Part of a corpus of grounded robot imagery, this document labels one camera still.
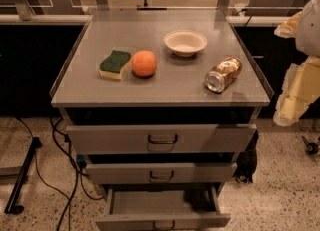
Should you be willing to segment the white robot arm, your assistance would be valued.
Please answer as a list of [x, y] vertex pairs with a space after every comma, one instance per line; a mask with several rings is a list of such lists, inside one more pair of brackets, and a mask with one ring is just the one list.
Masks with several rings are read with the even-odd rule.
[[307, 56], [301, 65], [290, 65], [276, 103], [273, 121], [290, 126], [320, 97], [320, 0], [310, 0], [302, 11], [278, 25], [274, 34], [294, 38], [296, 49]]

